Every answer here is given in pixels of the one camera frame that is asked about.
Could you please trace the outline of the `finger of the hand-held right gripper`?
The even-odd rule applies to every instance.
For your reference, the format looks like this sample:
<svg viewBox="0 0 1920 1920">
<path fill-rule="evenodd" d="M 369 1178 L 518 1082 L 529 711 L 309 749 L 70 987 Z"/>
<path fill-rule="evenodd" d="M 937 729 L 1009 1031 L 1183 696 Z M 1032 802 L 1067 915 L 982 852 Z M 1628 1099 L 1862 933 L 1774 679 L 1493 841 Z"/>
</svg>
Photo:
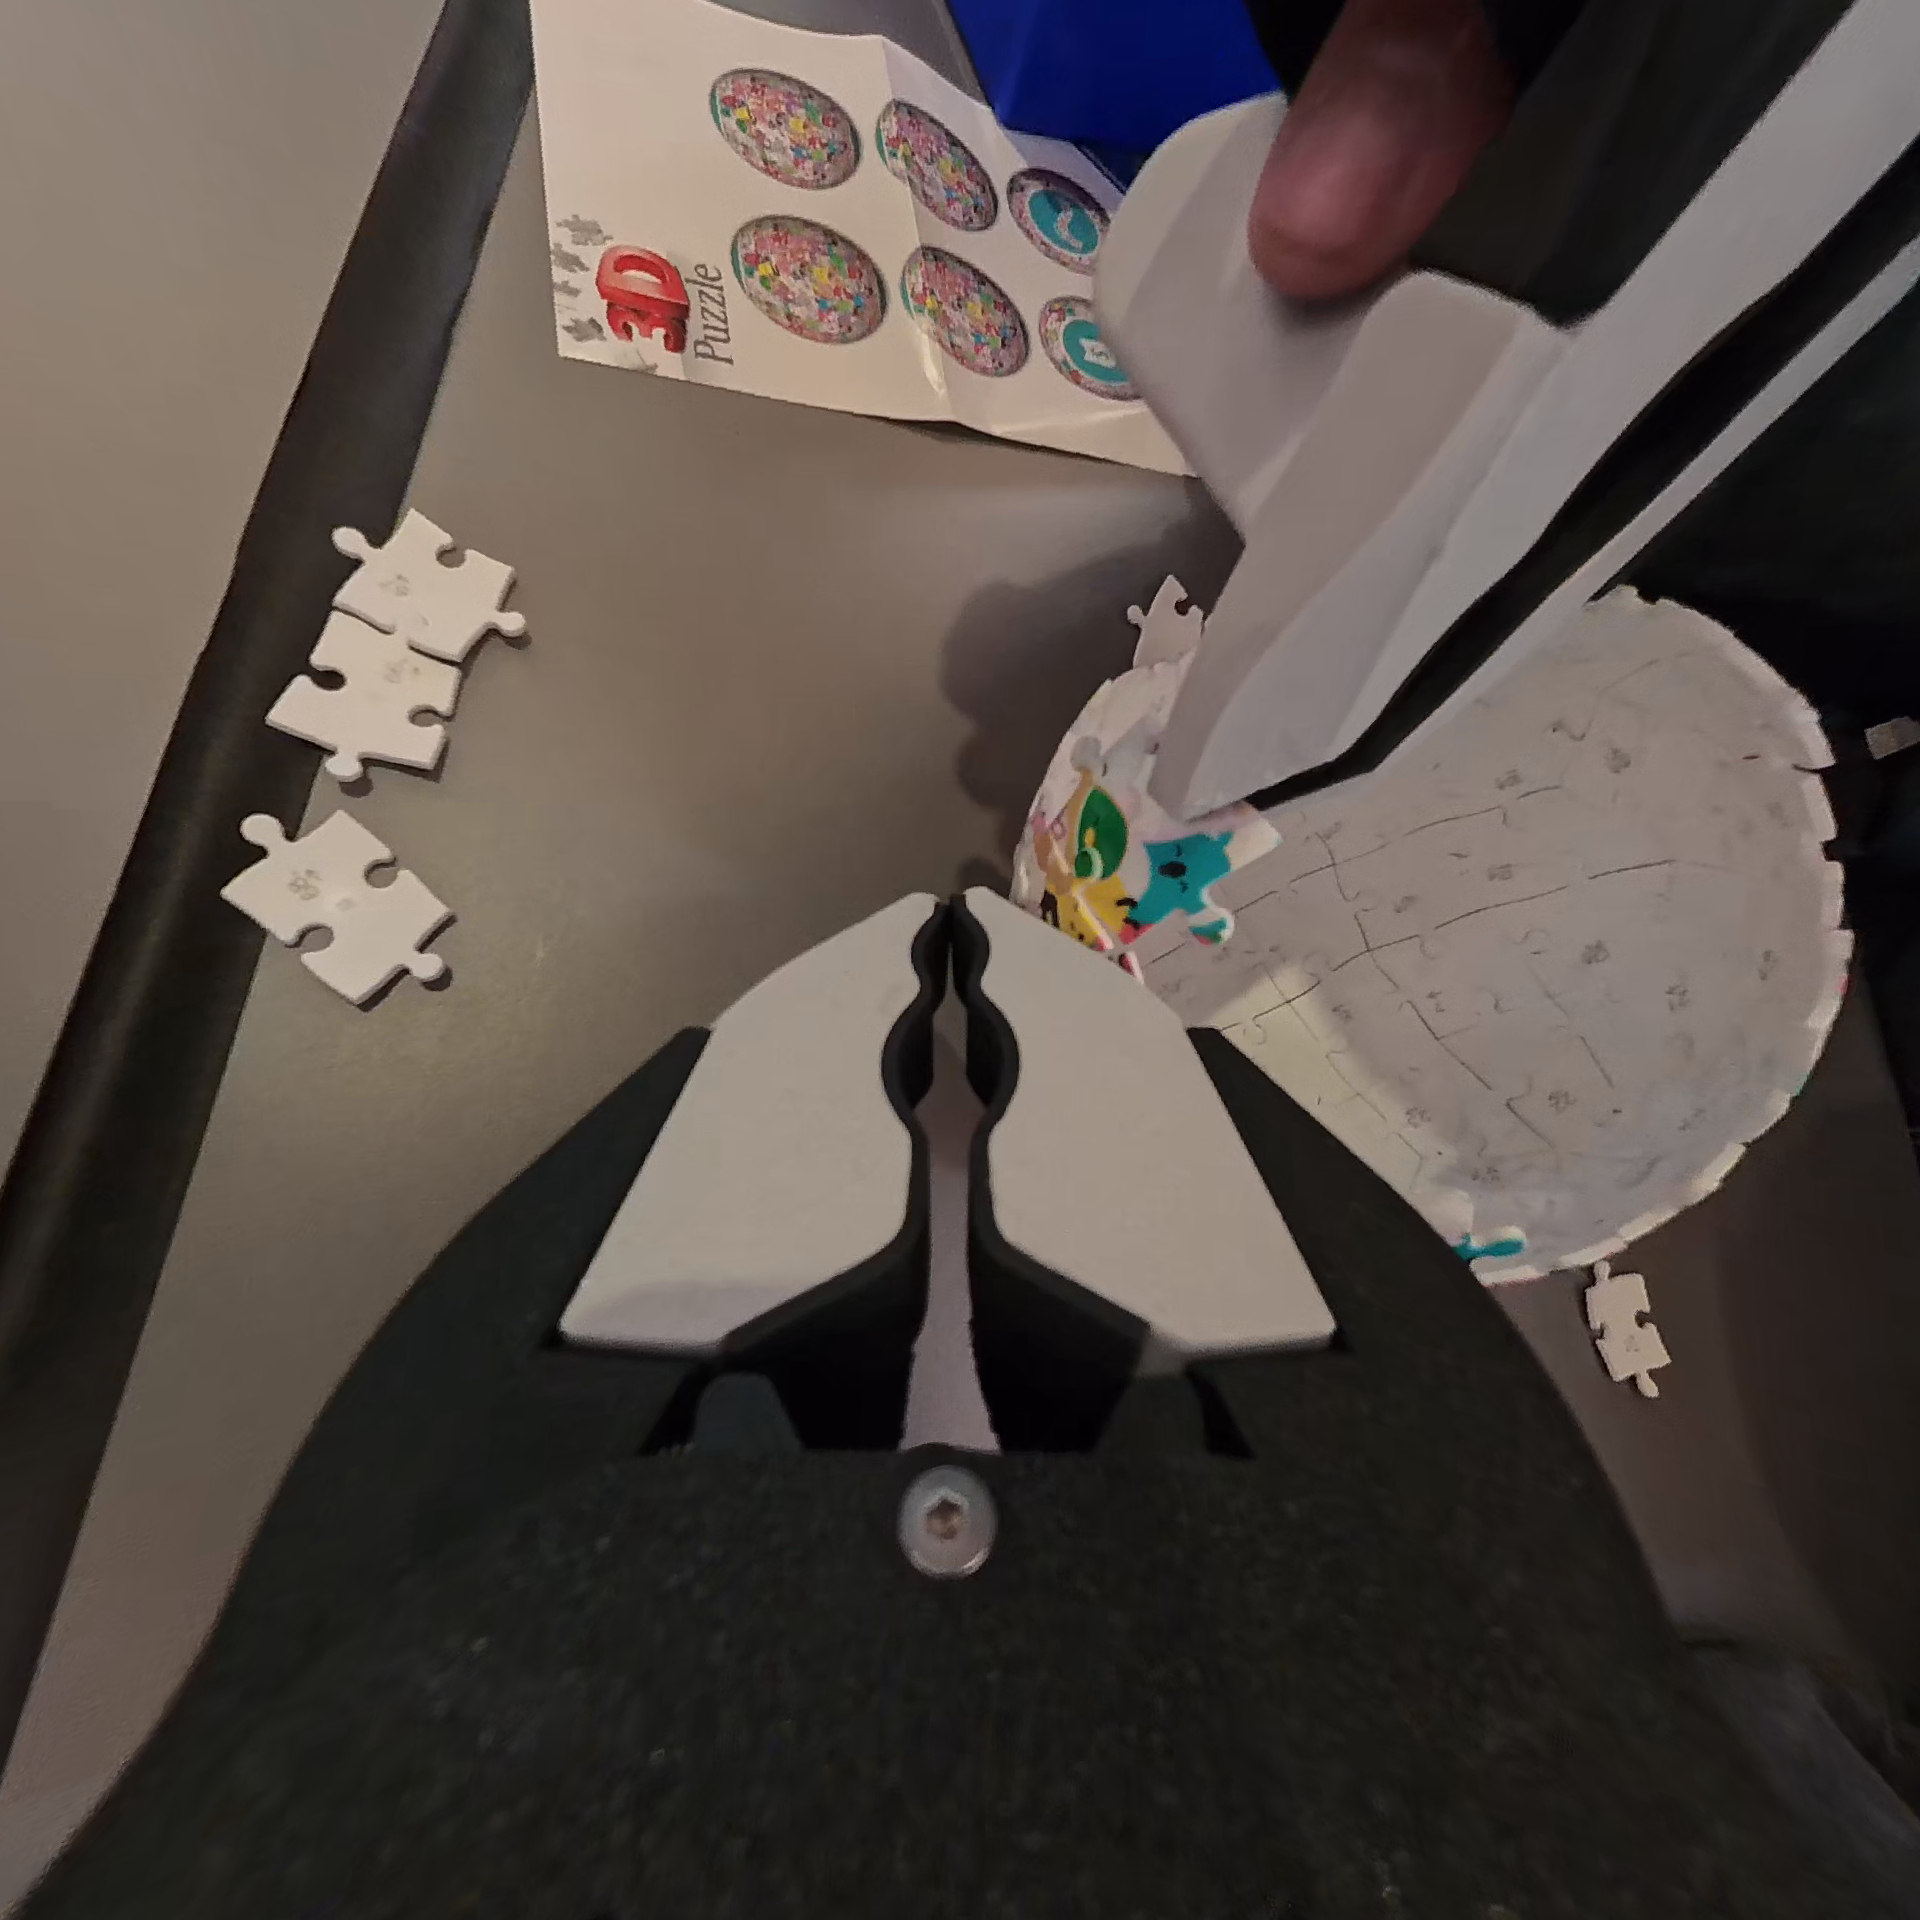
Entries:
<svg viewBox="0 0 1920 1920">
<path fill-rule="evenodd" d="M 1571 336 L 1429 270 L 1311 303 L 1250 261 L 1284 101 L 1177 132 L 1097 258 L 1097 328 L 1242 554 L 1158 738 L 1178 821 L 1320 771 L 1406 686 L 1399 627 Z"/>
<path fill-rule="evenodd" d="M 1377 767 L 1640 561 L 1916 286 L 1916 93 L 1783 93 L 1577 325 L 1406 276 L 1225 595 L 1225 802 Z"/>
</svg>

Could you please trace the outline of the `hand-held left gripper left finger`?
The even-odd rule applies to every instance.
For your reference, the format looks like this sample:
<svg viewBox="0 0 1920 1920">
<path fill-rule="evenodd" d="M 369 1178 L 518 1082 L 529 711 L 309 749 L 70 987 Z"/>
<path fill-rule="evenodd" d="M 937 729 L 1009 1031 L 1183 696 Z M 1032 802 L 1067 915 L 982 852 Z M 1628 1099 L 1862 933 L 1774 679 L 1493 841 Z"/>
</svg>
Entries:
<svg viewBox="0 0 1920 1920">
<path fill-rule="evenodd" d="M 562 1310 L 568 1345 L 758 1375 L 804 1446 L 900 1444 L 931 1291 L 917 1109 L 946 951 L 946 903 L 911 893 L 702 1031 Z"/>
</svg>

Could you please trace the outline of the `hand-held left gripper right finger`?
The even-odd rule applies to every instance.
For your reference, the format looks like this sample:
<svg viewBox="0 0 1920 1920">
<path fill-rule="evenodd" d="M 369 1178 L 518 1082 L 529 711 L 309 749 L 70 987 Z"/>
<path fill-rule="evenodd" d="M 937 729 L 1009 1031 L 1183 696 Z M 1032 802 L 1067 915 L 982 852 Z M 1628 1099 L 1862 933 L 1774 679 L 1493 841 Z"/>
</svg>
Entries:
<svg viewBox="0 0 1920 1920">
<path fill-rule="evenodd" d="M 1002 1446 L 1097 1446 L 1140 1383 L 1334 1341 L 1336 1316 L 1167 1004 L 970 889 L 964 1008 L 974 1362 Z"/>
</svg>

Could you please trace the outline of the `colourful puzzle ball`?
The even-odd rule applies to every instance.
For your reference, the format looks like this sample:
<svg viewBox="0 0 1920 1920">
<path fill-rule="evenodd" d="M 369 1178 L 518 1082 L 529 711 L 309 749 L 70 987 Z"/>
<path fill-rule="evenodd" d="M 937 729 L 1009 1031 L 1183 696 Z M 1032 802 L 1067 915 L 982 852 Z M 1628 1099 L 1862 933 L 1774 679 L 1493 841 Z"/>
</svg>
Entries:
<svg viewBox="0 0 1920 1920">
<path fill-rule="evenodd" d="M 1409 759 L 1178 823 L 1189 660 L 1107 679 L 1011 900 L 1218 1028 L 1483 1283 L 1619 1257 L 1783 1119 L 1851 971 L 1837 762 L 1715 622 L 1619 587 Z"/>
</svg>

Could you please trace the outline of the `puzzle instruction leaflet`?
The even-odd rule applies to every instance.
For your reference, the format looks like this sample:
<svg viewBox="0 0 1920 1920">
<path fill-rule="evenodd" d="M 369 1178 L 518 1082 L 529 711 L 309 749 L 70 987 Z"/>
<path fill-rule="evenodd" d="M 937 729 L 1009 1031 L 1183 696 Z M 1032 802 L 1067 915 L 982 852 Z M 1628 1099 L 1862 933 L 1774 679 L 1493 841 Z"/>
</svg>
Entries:
<svg viewBox="0 0 1920 1920">
<path fill-rule="evenodd" d="M 565 357 L 1187 474 L 1097 325 L 1088 152 L 824 3 L 529 21 Z"/>
</svg>

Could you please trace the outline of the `person's right hand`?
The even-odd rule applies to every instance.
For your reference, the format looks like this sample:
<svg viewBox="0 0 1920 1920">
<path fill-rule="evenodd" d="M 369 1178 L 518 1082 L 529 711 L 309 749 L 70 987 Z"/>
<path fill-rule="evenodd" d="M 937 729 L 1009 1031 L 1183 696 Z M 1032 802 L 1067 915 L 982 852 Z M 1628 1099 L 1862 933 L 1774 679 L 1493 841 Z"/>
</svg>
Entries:
<svg viewBox="0 0 1920 1920">
<path fill-rule="evenodd" d="M 1483 3 L 1338 3 L 1250 200 L 1248 251 L 1268 287 L 1346 301 L 1392 276 L 1513 109 Z"/>
</svg>

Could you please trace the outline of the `blue plastic bin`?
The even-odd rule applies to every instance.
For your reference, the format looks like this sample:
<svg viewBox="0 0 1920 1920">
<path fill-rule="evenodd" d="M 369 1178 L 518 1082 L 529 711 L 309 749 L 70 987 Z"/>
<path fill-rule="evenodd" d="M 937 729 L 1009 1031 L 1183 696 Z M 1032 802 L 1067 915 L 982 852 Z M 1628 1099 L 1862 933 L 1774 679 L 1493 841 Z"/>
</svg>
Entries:
<svg viewBox="0 0 1920 1920">
<path fill-rule="evenodd" d="M 946 3 L 1005 132 L 1151 158 L 1218 109 L 1274 95 L 1244 3 Z"/>
</svg>

